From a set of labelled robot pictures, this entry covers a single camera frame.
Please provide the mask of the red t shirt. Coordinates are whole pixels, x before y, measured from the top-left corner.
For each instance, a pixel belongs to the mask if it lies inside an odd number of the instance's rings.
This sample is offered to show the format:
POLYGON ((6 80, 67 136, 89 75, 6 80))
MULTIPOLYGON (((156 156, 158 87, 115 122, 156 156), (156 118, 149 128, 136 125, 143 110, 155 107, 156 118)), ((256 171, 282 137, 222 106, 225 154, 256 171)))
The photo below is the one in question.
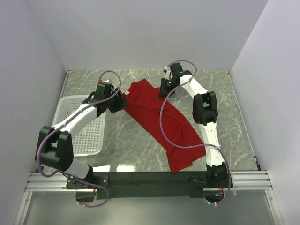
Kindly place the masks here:
MULTIPOLYGON (((158 97, 159 88, 154 88, 146 79, 131 83, 124 97, 130 106, 124 110, 132 116, 166 150, 172 174, 185 169, 206 155, 205 147, 181 149, 171 145, 163 136, 159 125, 159 113, 164 101, 158 97)), ((202 144, 203 141, 186 117, 171 103, 165 104, 162 124, 166 136, 179 146, 202 144)))

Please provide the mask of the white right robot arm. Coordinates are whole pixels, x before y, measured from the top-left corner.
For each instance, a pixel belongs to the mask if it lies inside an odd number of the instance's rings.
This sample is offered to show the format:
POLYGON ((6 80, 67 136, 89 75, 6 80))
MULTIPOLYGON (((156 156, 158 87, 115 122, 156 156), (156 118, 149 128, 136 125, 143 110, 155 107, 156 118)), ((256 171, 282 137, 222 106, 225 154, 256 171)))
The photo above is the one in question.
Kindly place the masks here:
POLYGON ((195 72, 184 70, 180 61, 175 61, 164 68, 165 78, 161 79, 159 97, 164 98, 160 113, 159 125, 164 138, 173 146, 181 149, 205 147, 206 174, 203 178, 195 179, 201 187, 231 186, 231 174, 226 157, 222 153, 217 134, 218 106, 215 92, 206 90, 195 78, 195 72), (193 99, 192 116, 202 133, 203 144, 179 146, 166 136, 162 115, 167 99, 177 89, 183 88, 193 99))

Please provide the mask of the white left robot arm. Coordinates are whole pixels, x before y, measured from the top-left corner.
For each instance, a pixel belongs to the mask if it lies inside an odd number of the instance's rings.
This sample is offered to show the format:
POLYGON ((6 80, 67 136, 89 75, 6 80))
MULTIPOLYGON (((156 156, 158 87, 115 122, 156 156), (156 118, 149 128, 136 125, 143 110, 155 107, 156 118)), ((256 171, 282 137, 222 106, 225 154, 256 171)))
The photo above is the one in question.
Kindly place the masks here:
POLYGON ((106 110, 116 113, 128 105, 129 102, 120 88, 100 81, 96 90, 89 94, 70 116, 53 127, 41 128, 36 151, 36 163, 40 174, 46 178, 55 175, 54 172, 44 173, 42 166, 45 165, 76 180, 82 188, 96 187, 92 167, 74 157, 73 138, 106 110))

